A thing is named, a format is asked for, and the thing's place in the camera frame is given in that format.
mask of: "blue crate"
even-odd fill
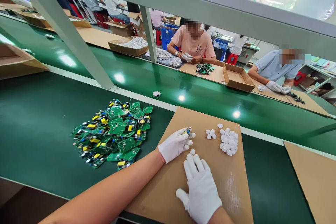
[[[167,45],[170,43],[175,32],[179,29],[178,26],[173,24],[161,25],[161,38],[162,38],[162,49],[167,50]]]

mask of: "light blue shirt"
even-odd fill
[[[270,81],[277,81],[282,76],[294,79],[302,67],[300,64],[284,65],[279,63],[279,50],[269,52],[255,63],[258,74]]]

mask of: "workbench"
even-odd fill
[[[72,199],[117,171],[111,162],[98,169],[85,164],[69,134],[112,98],[129,97],[51,72],[3,80],[1,87],[1,163],[6,165],[0,166],[0,177]],[[173,114],[154,106],[137,160],[156,148]],[[246,134],[242,139],[254,223],[314,223],[285,147]],[[156,223],[128,212],[120,216]]]

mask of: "pink t-shirt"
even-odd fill
[[[187,27],[182,25],[171,38],[172,42],[180,47],[181,50],[191,56],[205,55],[206,58],[216,57],[214,47],[211,42],[211,37],[208,33],[203,31],[201,37],[193,39],[187,31]]]
[[[162,24],[161,18],[164,16],[164,13],[159,10],[153,10],[150,16],[152,19],[153,26],[160,27],[160,25]]]

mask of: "person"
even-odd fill
[[[152,9],[152,13],[150,14],[150,16],[155,30],[161,30],[161,24],[162,24],[161,20],[167,22],[165,14],[160,10]]]
[[[168,52],[184,60],[183,54],[186,52],[192,56],[192,63],[217,62],[214,47],[210,35],[201,29],[201,23],[187,19],[171,38],[167,46]]]
[[[117,10],[117,6],[120,5],[121,7],[126,7],[126,4],[121,3],[119,0],[105,0],[105,4],[107,7],[108,14],[111,18],[116,18],[124,21],[126,25],[130,23],[130,18],[124,14],[121,14]]]
[[[248,75],[274,92],[287,94],[291,91],[294,78],[302,67],[301,64],[296,64],[299,60],[300,55],[295,49],[271,51],[255,63],[248,71]],[[282,76],[285,77],[285,81],[280,86],[276,81]]]
[[[189,141],[192,140],[189,138],[195,137],[195,133],[187,134],[186,131],[187,128],[183,128],[174,132],[154,151],[82,192],[47,216],[40,224],[111,223],[164,164],[187,150],[185,146],[191,144]],[[176,196],[182,200],[190,216],[200,224],[233,224],[222,207],[222,201],[206,161],[200,160],[197,154],[188,154],[183,165],[189,195],[178,189]],[[99,207],[92,211],[92,204],[88,202],[99,202]]]
[[[247,39],[247,36],[235,34],[231,39],[231,45],[226,50],[225,59],[227,59],[230,54],[241,54],[241,51],[243,50],[243,45],[245,44]]]
[[[215,35],[216,35],[216,28],[213,26],[210,26],[208,24],[205,24],[203,27],[203,30],[208,33],[211,37],[211,40],[214,40]]]
[[[103,4],[104,0],[83,0],[83,1],[90,11],[102,14],[104,16],[109,15],[106,9],[99,6],[99,2]]]

